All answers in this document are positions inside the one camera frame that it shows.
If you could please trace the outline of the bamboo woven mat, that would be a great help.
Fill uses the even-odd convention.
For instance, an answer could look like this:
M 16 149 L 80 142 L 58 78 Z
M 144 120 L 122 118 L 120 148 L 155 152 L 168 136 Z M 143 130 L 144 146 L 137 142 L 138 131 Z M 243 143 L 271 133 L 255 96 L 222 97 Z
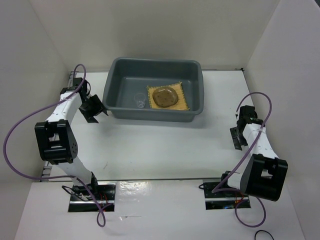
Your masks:
M 163 86 L 147 86 L 149 106 L 152 109 L 188 111 L 182 82 Z

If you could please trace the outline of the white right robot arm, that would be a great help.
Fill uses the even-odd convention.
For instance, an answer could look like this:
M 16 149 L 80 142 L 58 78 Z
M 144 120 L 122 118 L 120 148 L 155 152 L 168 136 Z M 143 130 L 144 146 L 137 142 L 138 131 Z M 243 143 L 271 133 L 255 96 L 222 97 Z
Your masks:
M 255 107 L 245 105 L 239 108 L 236 126 L 230 129 L 233 145 L 236 150 L 241 151 L 243 146 L 252 147 L 252 150 L 244 171 L 235 172 L 219 184 L 223 196 L 229 197 L 239 190 L 274 202 L 280 198 L 288 163 L 272 149 L 262 123 Z

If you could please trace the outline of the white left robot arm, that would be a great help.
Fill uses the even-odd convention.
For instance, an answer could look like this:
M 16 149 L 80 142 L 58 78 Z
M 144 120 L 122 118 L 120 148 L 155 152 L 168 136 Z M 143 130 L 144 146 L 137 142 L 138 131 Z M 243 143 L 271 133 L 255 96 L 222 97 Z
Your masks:
M 34 130 L 42 160 L 58 166 L 72 177 L 73 192 L 94 200 L 100 195 L 100 188 L 94 173 L 88 170 L 78 157 L 79 147 L 71 128 L 77 111 L 87 123 L 97 123 L 95 119 L 107 110 L 99 97 L 90 94 L 90 84 L 81 77 L 72 80 L 72 86 L 60 92 L 60 100 L 53 113 L 44 121 L 36 123 Z

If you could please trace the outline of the grey plastic bin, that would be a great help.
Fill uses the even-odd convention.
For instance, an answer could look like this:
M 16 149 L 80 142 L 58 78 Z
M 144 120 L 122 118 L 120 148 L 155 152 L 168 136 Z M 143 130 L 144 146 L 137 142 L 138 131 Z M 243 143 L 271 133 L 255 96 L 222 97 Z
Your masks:
M 189 110 L 151 108 L 147 86 L 166 86 L 182 82 Z M 137 93 L 146 96 L 145 107 L 138 108 Z M 143 59 L 119 57 L 110 67 L 102 103 L 117 119 L 192 122 L 204 109 L 204 78 L 201 65 L 194 60 Z

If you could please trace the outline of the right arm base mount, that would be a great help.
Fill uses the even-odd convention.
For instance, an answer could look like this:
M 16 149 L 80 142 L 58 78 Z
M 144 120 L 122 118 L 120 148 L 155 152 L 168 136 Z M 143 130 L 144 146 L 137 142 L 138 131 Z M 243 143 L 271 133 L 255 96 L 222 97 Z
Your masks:
M 240 203 L 239 209 L 251 208 L 249 196 L 236 191 L 219 191 L 212 193 L 212 190 L 220 183 L 218 178 L 204 179 L 198 186 L 204 194 L 206 210 L 227 210 L 234 209 Z

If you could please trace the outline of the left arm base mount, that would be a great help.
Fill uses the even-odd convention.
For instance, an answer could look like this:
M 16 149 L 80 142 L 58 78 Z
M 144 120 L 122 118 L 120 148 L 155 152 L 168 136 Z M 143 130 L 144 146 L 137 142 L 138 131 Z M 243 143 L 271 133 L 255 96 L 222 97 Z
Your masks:
M 69 199 L 69 213 L 98 212 L 99 209 L 93 198 L 83 186 L 66 186 L 61 187 Z M 96 190 L 92 193 L 104 212 L 113 212 L 115 210 L 116 182 L 99 181 Z

